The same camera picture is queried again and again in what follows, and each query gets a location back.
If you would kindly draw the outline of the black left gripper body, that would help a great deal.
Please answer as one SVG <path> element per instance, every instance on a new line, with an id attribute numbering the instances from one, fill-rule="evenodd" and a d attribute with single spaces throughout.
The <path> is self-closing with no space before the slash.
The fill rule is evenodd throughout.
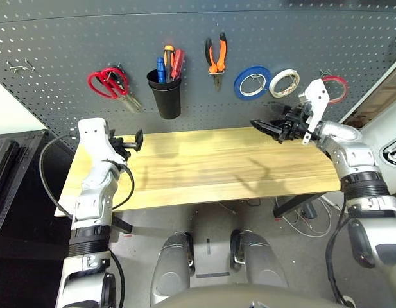
<path id="1" fill-rule="evenodd" d="M 117 154 L 122 156 L 125 160 L 128 160 L 131 156 L 129 149 L 136 149 L 136 142 L 125 142 L 122 137 L 115 137 L 115 130 L 112 129 L 110 132 L 109 142 Z"/>

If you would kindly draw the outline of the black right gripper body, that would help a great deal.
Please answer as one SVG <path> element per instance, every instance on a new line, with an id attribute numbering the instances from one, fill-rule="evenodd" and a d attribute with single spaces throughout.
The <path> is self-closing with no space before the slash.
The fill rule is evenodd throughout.
<path id="1" fill-rule="evenodd" d="M 314 140 L 314 133 L 309 130 L 306 123 L 306 116 L 309 111 L 304 107 L 284 106 L 282 115 L 284 116 L 279 128 L 282 130 L 278 136 L 278 142 L 283 143 L 285 140 L 302 139 L 305 134 L 310 135 L 310 140 Z"/>

